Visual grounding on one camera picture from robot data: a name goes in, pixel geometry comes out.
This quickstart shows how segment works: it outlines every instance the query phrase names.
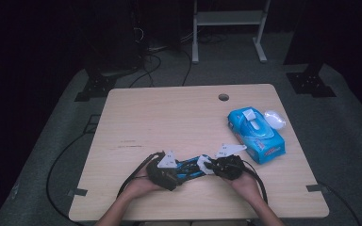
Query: blue component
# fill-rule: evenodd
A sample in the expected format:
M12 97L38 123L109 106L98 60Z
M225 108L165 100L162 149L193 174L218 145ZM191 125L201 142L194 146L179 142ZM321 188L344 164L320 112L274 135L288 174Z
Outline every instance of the blue component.
M177 178L182 183L206 175L203 171L200 170L197 164L199 157L200 156L196 156L182 162L177 162Z

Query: black tape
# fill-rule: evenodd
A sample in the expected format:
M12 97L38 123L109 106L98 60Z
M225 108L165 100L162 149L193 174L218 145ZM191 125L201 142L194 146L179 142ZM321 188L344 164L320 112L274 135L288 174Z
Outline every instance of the black tape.
M70 197L74 197L75 195L77 195L77 196L86 196L87 192L88 192L88 190L76 188L75 190L70 190L67 193L67 195L70 196Z
M306 188L308 192L320 191L323 194L330 192L326 186L322 185L311 185L311 186L306 186Z

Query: hand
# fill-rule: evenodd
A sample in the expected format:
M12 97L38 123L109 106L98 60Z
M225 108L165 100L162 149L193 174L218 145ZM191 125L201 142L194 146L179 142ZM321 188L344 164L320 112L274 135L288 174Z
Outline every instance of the hand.
M238 179L230 181L223 179L247 201L257 213L257 216L266 226L282 226L284 223L275 215L270 207L263 201L258 190L256 179L247 172L243 172Z
M146 167L142 168L136 178L128 183L125 190L120 194L116 201L108 208L104 215L96 222L95 226L120 225L123 215L128 208L129 203L134 199L146 195L147 193L162 189L155 185L147 177Z
M147 177L148 173L146 171L146 166L143 167L135 176L135 178L127 185L124 194L127 194L130 198L136 199L138 197L144 196L147 193L162 189L161 186L155 185Z
M256 179L247 172L243 172L238 179L233 181L222 178L247 202L253 202L256 199L262 199L257 186Z

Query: blue package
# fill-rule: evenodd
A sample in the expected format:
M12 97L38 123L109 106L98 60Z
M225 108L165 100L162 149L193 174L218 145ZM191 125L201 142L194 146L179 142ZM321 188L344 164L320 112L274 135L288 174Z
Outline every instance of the blue package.
M284 139L253 107L231 111L228 126L239 142L246 145L246 152L258 164L269 162L285 153Z

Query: table surface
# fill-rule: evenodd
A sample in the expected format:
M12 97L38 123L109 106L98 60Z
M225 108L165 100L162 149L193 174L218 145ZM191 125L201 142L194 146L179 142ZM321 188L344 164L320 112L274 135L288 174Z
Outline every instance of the table surface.
M228 101L221 101L227 94ZM114 89L107 96L78 188L72 220L97 220L116 199L123 181L151 153L173 151L186 160L201 154L215 157L223 143L239 144L227 126L234 109L252 106L278 111L287 121L279 131L287 153L264 165L244 151L267 190L269 206L280 218L322 218L329 213L288 115L272 85ZM221 178L207 175L174 191L154 191L133 201L125 220L199 220L257 218L250 205Z

